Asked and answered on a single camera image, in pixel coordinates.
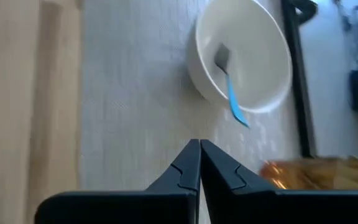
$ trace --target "white bowl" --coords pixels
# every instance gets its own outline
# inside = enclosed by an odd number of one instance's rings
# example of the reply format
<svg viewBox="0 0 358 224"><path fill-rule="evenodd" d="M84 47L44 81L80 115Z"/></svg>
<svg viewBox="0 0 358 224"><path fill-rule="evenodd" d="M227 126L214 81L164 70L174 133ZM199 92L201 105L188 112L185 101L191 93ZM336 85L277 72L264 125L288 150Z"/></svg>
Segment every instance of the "white bowl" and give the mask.
<svg viewBox="0 0 358 224"><path fill-rule="evenodd" d="M197 90L211 103L229 106L225 74L214 55L231 50L228 72L243 111L276 108L292 81L287 42L273 17L253 0L213 0L196 21L188 45L188 69Z"/></svg>

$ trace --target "blue object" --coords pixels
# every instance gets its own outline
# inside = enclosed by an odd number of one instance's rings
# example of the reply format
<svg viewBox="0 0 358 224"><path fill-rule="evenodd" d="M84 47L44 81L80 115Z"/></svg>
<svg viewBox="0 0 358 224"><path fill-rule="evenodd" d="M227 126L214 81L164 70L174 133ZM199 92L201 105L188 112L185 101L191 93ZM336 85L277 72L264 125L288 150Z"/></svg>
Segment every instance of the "blue object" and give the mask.
<svg viewBox="0 0 358 224"><path fill-rule="evenodd" d="M231 83L229 75L226 75L227 92L229 93L230 109L233 116L238 122L242 123L245 127L249 128L249 123L242 114L240 106L237 102L236 94L234 93L233 84Z"/></svg>

